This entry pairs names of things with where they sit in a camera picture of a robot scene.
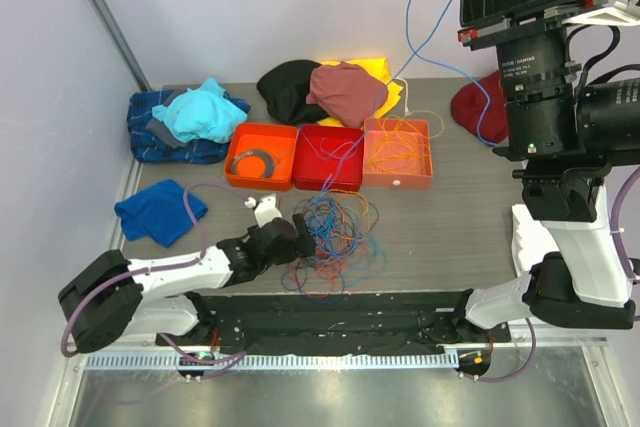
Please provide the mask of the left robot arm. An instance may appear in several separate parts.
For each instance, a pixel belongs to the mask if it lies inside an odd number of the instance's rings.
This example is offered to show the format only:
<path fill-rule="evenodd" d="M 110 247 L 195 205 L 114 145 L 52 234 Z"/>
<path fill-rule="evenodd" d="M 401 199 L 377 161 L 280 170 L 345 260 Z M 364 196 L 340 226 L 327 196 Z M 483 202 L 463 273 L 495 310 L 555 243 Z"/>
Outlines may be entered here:
<path fill-rule="evenodd" d="M 67 324 L 66 357 L 104 349 L 122 337 L 165 334 L 193 346 L 213 332 L 194 294 L 253 281 L 272 266 L 314 255 L 304 218 L 276 217 L 251 226 L 242 237 L 218 241 L 195 254 L 127 259 L 120 250 L 99 255 L 58 294 Z"/>

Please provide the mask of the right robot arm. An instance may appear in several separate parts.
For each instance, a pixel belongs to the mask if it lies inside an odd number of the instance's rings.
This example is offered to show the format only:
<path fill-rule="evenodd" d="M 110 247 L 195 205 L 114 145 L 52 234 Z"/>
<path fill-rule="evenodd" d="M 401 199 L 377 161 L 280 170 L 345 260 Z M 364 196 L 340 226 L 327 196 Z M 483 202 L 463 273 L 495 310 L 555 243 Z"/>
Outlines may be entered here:
<path fill-rule="evenodd" d="M 514 172 L 531 217 L 556 250 L 517 279 L 466 291 L 451 318 L 472 342 L 501 323 L 534 317 L 571 329 L 628 330 L 636 321 L 639 264 L 623 249 L 619 201 L 605 179 L 639 163 L 639 68 L 591 78 L 571 58 L 575 34 L 618 35 L 639 22 L 639 0 L 460 0 L 459 41 L 494 48 L 506 100 L 508 142 L 495 153 Z"/>

